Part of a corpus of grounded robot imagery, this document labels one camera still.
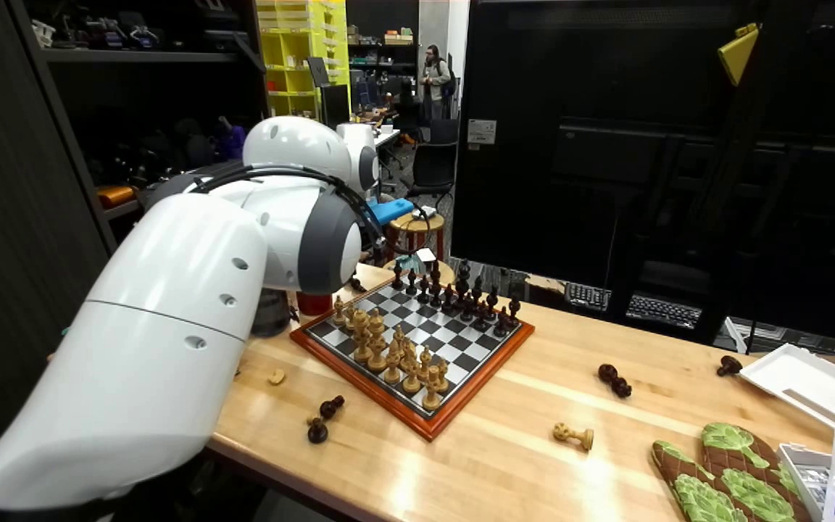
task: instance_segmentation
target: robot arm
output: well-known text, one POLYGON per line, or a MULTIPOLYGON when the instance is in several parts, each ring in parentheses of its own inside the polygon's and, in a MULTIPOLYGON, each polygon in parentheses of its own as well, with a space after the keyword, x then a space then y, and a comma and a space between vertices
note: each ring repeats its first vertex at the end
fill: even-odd
MULTIPOLYGON (((350 180, 345 141, 325 130, 260 121, 242 159, 350 180)), ((215 433, 260 289, 335 289, 358 250, 356 212, 325 180, 270 172, 158 201, 2 433, 0 511, 121 495, 186 463, 215 433)))

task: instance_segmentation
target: wooden table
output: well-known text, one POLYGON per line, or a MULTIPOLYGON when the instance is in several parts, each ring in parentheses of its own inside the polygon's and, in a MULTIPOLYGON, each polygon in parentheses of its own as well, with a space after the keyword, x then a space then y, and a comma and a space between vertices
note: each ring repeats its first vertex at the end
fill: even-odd
MULTIPOLYGON (((361 267, 364 286, 390 273, 361 267)), ((706 421, 766 440, 828 450, 833 433, 796 408, 715 376, 725 350, 525 305, 537 334, 499 367, 434 443, 395 421, 283 337, 254 338, 218 421, 212 450, 356 520, 679 520, 651 473, 648 443, 688 453, 706 421), (598 376, 614 362, 617 399, 598 376), (283 367, 280 385, 266 372, 283 367), (322 447, 305 421, 345 395, 322 447), (551 440, 567 421, 595 430, 589 454, 551 440)))

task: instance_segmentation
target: black monitor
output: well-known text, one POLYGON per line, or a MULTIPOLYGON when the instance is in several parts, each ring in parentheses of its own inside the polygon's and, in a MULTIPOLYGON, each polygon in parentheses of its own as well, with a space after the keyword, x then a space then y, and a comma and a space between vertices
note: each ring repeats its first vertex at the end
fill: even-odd
POLYGON ((664 257, 721 312, 835 337, 835 2, 795 53, 766 25, 770 83, 732 86, 747 6, 472 0, 453 254, 609 289, 664 257))
POLYGON ((735 2, 470 9, 453 250, 611 286, 679 140, 712 140, 735 2))

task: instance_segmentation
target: monitor screen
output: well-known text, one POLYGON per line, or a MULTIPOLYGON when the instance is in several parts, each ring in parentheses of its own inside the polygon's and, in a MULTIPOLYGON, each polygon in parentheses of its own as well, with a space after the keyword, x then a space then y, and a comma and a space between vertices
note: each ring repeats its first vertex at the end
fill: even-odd
POLYGON ((735 22, 725 0, 472 2, 456 254, 614 285, 672 137, 721 127, 735 22))

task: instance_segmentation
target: light chess piece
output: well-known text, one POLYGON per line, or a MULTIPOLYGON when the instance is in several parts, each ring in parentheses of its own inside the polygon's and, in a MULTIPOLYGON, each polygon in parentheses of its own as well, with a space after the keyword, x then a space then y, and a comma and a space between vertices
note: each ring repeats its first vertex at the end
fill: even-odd
POLYGON ((414 341, 409 341, 409 349, 402 350, 401 367, 406 372, 401 389, 402 389, 406 395, 416 395, 416 391, 419 391, 419 362, 416 362, 414 341))
POLYGON ((573 443, 580 453, 592 453, 595 447, 595 430, 573 433, 567 424, 557 424, 553 437, 563 443, 573 443))
POLYGON ((443 398, 441 391, 445 389, 445 362, 432 362, 424 373, 424 399, 419 407, 434 411, 441 408, 443 398))

